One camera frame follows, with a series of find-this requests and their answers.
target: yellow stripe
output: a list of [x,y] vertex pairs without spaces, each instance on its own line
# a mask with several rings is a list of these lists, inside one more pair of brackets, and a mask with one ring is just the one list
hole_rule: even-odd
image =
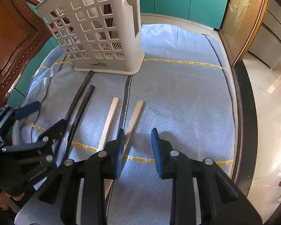
[[[28,122],[28,121],[26,121],[25,119],[22,119],[22,122],[24,122],[24,123],[26,123],[26,124],[28,124],[28,125],[31,125],[32,127],[36,128],[36,129],[39,129],[39,130],[41,130],[41,131],[45,131],[44,128],[42,128],[42,127],[40,127],[40,126],[37,126],[37,125],[35,125],[35,124],[31,123],[31,122]],[[76,141],[72,141],[72,144],[75,145],[75,146],[78,146],[78,147],[87,149],[87,150],[92,151],[92,152],[96,152],[96,151],[97,151],[97,149],[95,149],[95,148],[93,148],[93,147],[89,147],[89,146],[87,146],[87,145],[78,143],[78,142],[76,142]]]
[[64,62],[55,62],[55,63],[53,63],[53,65],[62,64],[62,63],[69,63],[69,64],[72,64],[71,61],[64,61]]
[[[45,131],[44,128],[42,127],[39,127],[31,122],[28,122],[24,119],[22,119],[22,122],[28,124],[28,125],[32,125],[32,127],[34,128],[37,128],[41,131]],[[72,141],[72,144],[77,146],[77,147],[80,147],[80,148],[84,148],[86,150],[89,150],[89,151],[92,151],[92,152],[97,152],[97,149],[96,148],[93,148],[93,147],[89,147],[87,145],[84,145],[84,144],[81,144],[81,143],[78,143],[78,142],[75,142],[75,141]],[[154,159],[149,159],[149,158],[140,158],[140,157],[132,157],[132,156],[127,156],[127,155],[124,155],[123,156],[123,159],[127,159],[127,160],[130,160],[130,161],[136,161],[136,162],[147,162],[147,163],[155,163],[155,160]],[[222,162],[216,162],[219,166],[224,166],[224,165],[230,165],[233,163],[233,161],[222,161]]]
[[43,65],[41,65],[40,68],[50,69],[50,67],[46,67],[46,66],[43,66]]
[[[64,62],[55,62],[53,63],[53,65],[56,65],[56,64],[63,64],[63,63],[69,63],[69,64],[72,64],[71,61],[64,61]],[[46,66],[43,66],[41,65],[40,68],[46,68],[46,69],[50,69],[50,67],[46,67]]]
[[193,65],[204,65],[204,66],[209,66],[209,67],[215,67],[215,68],[220,68],[227,70],[227,68],[210,64],[210,63],[200,63],[200,62],[188,62],[188,61],[176,61],[176,60],[167,60],[167,59],[160,59],[160,58],[149,58],[149,59],[144,59],[144,61],[161,61],[161,62],[170,62],[170,63],[180,63],[180,64],[193,64]]

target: wooden stick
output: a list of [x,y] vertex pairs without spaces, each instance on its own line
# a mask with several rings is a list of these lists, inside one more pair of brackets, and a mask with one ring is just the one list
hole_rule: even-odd
[[[142,100],[138,100],[135,106],[135,109],[133,111],[133,114],[131,116],[131,120],[129,122],[128,128],[127,128],[127,132],[125,134],[125,144],[124,144],[124,149],[123,149],[123,155],[125,154],[125,151],[127,149],[127,146],[129,144],[131,135],[132,135],[132,131],[134,130],[134,127],[136,125],[136,122],[138,120],[138,117],[141,113],[141,108],[143,106],[143,101]],[[107,195],[111,189],[111,186],[113,184],[114,180],[108,179],[106,186],[104,187],[105,190],[105,199],[107,198]]]
[[111,127],[111,123],[112,123],[112,120],[114,118],[114,114],[116,112],[118,103],[119,103],[119,98],[114,97],[113,100],[112,100],[108,115],[107,115],[107,119],[106,119],[104,128],[103,128],[103,132],[102,132],[101,139],[100,139],[99,146],[98,146],[98,150],[97,150],[98,152],[102,151],[105,147],[107,136],[108,136],[108,133],[109,133],[109,130],[110,130],[110,127]]

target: carved wooden furniture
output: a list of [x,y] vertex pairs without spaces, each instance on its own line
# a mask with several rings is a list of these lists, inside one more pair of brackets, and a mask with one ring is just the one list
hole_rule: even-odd
[[17,84],[29,61],[51,37],[46,25],[26,3],[39,0],[0,1],[0,107]]

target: blue gripper pad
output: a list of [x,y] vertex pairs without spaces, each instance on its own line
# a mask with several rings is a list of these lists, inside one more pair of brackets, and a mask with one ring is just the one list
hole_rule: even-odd
[[115,158],[116,160],[116,166],[114,169],[114,177],[117,179],[122,171],[122,159],[123,159],[123,149],[124,149],[124,141],[125,141],[125,132],[123,129],[120,129],[118,132],[118,136],[116,139],[115,146],[117,147],[117,156]]
[[162,167],[162,156],[161,156],[161,141],[156,128],[151,131],[151,143],[153,149],[153,155],[155,159],[156,170],[160,178],[163,177],[163,167]]

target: drawer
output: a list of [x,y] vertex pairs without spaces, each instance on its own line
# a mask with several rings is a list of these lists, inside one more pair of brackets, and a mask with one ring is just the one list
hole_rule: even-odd
[[281,43],[263,26],[260,27],[249,51],[271,68],[281,59]]
[[272,14],[266,12],[263,23],[281,40],[281,24]]
[[270,0],[268,3],[268,11],[280,22],[281,24],[281,7],[275,0]]

